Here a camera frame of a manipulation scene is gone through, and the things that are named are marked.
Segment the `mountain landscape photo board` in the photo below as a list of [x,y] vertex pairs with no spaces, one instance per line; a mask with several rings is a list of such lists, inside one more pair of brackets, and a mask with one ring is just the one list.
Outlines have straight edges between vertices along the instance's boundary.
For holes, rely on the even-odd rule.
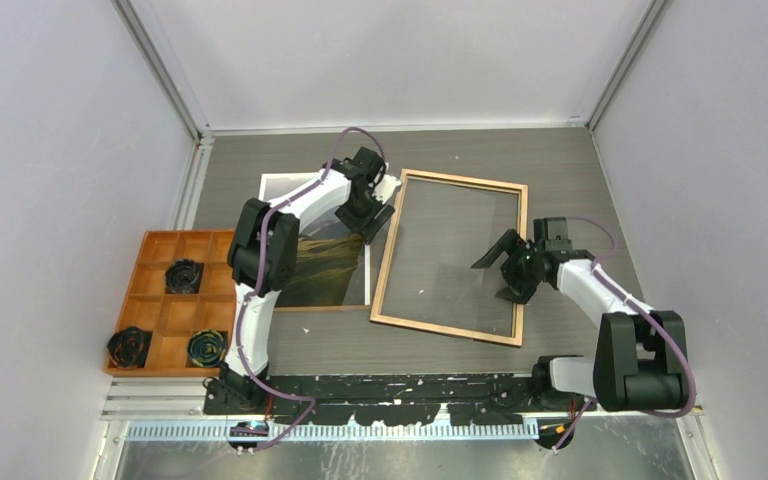
[[369,246],[335,210],[312,220],[298,238],[296,270],[277,299],[283,309],[363,307],[369,303]]

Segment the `black wooden picture frame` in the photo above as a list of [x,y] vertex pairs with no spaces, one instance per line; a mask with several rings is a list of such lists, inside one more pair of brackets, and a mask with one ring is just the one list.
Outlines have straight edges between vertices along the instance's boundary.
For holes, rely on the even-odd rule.
[[475,267],[509,230],[527,229],[521,183],[405,169],[372,303],[378,324],[519,347],[524,308],[497,297],[494,264]]

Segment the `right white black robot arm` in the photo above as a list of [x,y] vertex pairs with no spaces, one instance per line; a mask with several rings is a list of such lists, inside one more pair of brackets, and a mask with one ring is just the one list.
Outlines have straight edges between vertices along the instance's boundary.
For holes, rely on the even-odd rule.
[[602,258],[574,246],[568,222],[566,217],[536,219],[530,239],[509,229],[472,265],[487,269],[502,258],[505,285],[498,298],[524,305],[547,284],[571,299],[598,328],[593,357],[550,355],[537,361],[532,400],[551,411],[575,394],[610,412],[688,414],[695,407],[697,387],[682,317],[640,301],[613,280]]

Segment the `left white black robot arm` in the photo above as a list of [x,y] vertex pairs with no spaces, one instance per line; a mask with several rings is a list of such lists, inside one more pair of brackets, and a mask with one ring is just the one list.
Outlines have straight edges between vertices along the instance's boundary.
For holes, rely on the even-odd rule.
[[351,158],[330,160],[282,196],[244,204],[227,255],[236,310],[218,376],[240,412],[253,414],[265,405],[269,329],[279,295],[296,270],[300,232],[332,212],[370,243],[393,215],[388,201],[401,185],[387,168],[382,154],[361,147]]

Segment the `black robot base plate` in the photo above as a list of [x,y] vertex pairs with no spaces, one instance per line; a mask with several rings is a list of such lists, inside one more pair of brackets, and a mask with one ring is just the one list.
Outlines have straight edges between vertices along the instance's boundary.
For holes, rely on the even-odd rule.
[[583,396],[539,387],[528,375],[275,375],[266,392],[227,374],[203,380],[207,415],[255,415],[288,425],[388,427],[429,425],[447,417],[453,426],[514,425],[528,413],[571,420]]

